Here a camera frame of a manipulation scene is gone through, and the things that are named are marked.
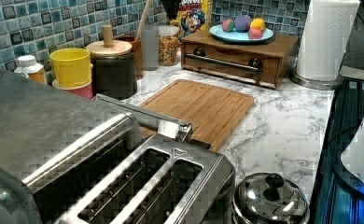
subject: stainless steel toaster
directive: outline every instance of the stainless steel toaster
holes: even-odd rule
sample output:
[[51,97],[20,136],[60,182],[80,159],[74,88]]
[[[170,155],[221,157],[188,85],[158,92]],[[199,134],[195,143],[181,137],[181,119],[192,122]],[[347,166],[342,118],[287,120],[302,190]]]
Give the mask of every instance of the stainless steel toaster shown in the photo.
[[0,223],[230,223],[229,160],[135,116],[0,69]]

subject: bamboo cutting board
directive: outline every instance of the bamboo cutting board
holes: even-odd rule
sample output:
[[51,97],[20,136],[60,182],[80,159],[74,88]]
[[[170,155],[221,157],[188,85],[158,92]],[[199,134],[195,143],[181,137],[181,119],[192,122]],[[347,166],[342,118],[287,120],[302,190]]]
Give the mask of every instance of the bamboo cutting board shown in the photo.
[[[211,150],[218,152],[253,104],[250,95],[179,79],[140,106],[190,122],[191,138],[211,144]],[[144,129],[143,134],[153,132]]]

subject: marble countertop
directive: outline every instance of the marble countertop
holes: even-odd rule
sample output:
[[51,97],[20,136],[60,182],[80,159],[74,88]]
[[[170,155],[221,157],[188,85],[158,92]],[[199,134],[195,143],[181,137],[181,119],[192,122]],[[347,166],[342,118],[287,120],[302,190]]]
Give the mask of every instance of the marble countertop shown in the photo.
[[252,95],[254,105],[219,153],[235,166],[237,182],[254,173],[276,172],[295,182],[311,199],[333,91],[307,89],[288,78],[277,90],[268,90],[184,70],[178,63],[144,71],[137,94],[125,102],[139,105],[177,79]]

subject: kitchen backsplash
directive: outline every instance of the kitchen backsplash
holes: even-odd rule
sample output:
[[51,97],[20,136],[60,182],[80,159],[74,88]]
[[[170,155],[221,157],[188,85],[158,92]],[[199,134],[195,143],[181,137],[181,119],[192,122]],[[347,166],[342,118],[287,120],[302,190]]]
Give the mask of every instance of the kitchen backsplash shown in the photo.
[[[213,2],[212,23],[239,15],[262,17],[276,33],[301,35],[305,0],[228,0]],[[114,36],[134,35],[146,0],[0,0],[0,67],[13,71],[16,58],[33,54],[52,80],[49,55],[64,48],[84,48],[102,39],[102,26]],[[148,13],[150,24],[168,22],[161,0]]]
[[[134,35],[146,0],[0,0],[0,67],[13,71],[16,58],[33,54],[49,70],[57,49],[83,48],[103,39],[102,26],[114,36]],[[148,13],[150,24],[166,24],[161,0]]]
[[308,0],[215,0],[212,18],[219,24],[241,15],[261,17],[276,33],[301,36],[308,6]]

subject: white bottle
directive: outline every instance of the white bottle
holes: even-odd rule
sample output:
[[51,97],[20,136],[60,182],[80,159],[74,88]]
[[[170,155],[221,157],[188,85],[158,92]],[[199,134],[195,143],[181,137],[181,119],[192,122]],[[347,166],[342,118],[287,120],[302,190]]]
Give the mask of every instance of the white bottle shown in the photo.
[[36,62],[35,56],[24,55],[17,59],[17,68],[14,70],[15,73],[24,73],[28,77],[37,82],[48,84],[45,76],[45,70],[43,65]]

